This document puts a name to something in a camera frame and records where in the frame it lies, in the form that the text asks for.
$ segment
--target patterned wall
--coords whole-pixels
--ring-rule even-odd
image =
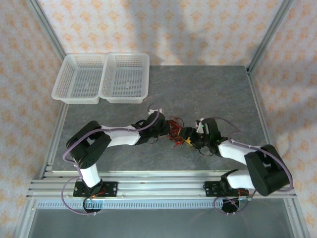
[[[269,131],[317,237],[317,2],[296,0],[253,75]]]
[[[67,53],[152,65],[248,65],[282,0],[40,0]]]
[[[0,15],[0,237],[8,238],[55,125],[61,61],[26,0],[0,1]]]

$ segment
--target gray marble surface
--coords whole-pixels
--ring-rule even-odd
[[[66,142],[91,120],[106,126],[127,126],[148,117],[147,107],[159,105],[164,114],[195,126],[195,120],[222,117],[242,133],[233,139],[258,145],[265,143],[259,115],[243,66],[151,66],[149,95],[142,104],[69,105],[54,160],[54,171],[74,170],[62,160]],[[233,128],[217,121],[223,136]],[[155,144],[108,148],[97,162],[99,171],[231,170],[244,165],[217,156],[202,156],[188,144],[160,137]]]

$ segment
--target black mounting bracket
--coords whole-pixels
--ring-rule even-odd
[[[100,191],[104,191],[104,193],[99,194],[98,197],[116,197],[118,182],[103,181]],[[83,181],[76,182],[73,197],[89,197],[91,195],[91,191]]]
[[[249,191],[243,188],[240,189],[223,189],[220,181],[206,181],[203,188],[205,189],[206,197],[239,197],[249,196]]]

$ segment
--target plastic storage basket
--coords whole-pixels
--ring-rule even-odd
[[[66,55],[52,97],[67,104],[97,104],[105,57],[105,54]]]
[[[110,103],[142,103],[148,95],[149,70],[148,54],[108,54],[99,96]]]

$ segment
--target transparent plastic bin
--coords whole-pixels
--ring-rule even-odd
[[[145,53],[106,56],[99,96],[110,103],[142,103],[149,90],[150,58]]]
[[[97,104],[106,54],[68,54],[57,76],[52,98],[67,104]]]

